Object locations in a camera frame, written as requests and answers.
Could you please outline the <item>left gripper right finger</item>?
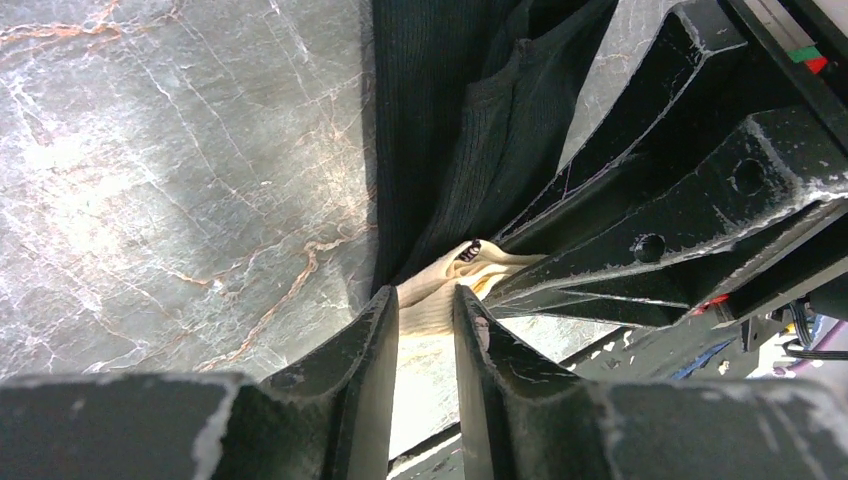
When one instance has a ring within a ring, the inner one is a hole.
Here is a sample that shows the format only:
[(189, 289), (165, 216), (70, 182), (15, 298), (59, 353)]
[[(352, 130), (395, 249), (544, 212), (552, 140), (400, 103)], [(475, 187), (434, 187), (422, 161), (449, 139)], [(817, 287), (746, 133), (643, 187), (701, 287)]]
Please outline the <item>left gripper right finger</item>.
[(468, 287), (455, 290), (453, 328), (466, 478), (589, 478), (581, 380), (503, 327)]

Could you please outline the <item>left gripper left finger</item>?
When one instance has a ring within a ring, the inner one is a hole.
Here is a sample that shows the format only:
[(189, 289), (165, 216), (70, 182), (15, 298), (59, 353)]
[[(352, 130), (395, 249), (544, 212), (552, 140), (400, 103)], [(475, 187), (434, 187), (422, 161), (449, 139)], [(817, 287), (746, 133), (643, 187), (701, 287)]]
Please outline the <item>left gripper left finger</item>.
[(281, 407), (273, 478), (386, 477), (398, 343), (398, 293), (385, 286), (344, 329), (261, 382)]

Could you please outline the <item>black underwear beige waistband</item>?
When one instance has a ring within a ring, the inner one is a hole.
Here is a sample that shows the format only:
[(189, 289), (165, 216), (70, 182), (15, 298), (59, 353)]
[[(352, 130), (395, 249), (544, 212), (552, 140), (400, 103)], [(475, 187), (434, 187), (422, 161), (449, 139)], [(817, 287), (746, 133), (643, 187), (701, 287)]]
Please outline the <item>black underwear beige waistband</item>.
[(404, 337), (531, 265), (494, 236), (553, 178), (613, 1), (376, 1), (378, 249)]

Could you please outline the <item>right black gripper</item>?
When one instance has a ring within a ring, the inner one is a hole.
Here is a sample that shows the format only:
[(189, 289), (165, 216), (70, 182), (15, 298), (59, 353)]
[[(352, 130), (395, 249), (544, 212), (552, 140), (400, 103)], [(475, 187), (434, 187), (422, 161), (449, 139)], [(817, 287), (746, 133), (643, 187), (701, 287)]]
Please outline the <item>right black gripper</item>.
[(761, 314), (844, 276), (847, 64), (831, 33), (812, 36), (816, 56), (800, 60), (743, 1), (673, 6), (600, 124), (493, 240), (509, 249), (698, 104), (695, 169), (586, 243), (498, 285), (490, 311), (664, 328), (715, 308)]

